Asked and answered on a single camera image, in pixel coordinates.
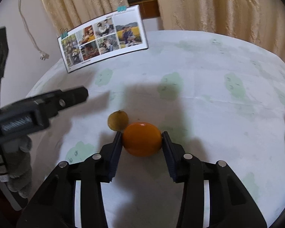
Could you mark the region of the grey gloved left hand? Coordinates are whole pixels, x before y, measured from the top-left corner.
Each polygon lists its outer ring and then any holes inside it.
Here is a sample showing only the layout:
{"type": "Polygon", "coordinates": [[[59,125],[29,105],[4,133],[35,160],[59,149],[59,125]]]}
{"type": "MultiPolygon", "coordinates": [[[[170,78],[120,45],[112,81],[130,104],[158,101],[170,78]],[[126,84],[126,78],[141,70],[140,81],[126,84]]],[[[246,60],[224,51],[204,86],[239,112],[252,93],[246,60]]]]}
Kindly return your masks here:
{"type": "Polygon", "coordinates": [[[27,198],[32,190],[31,148],[32,140],[27,135],[2,145],[9,176],[7,187],[22,198],[27,198]]]}

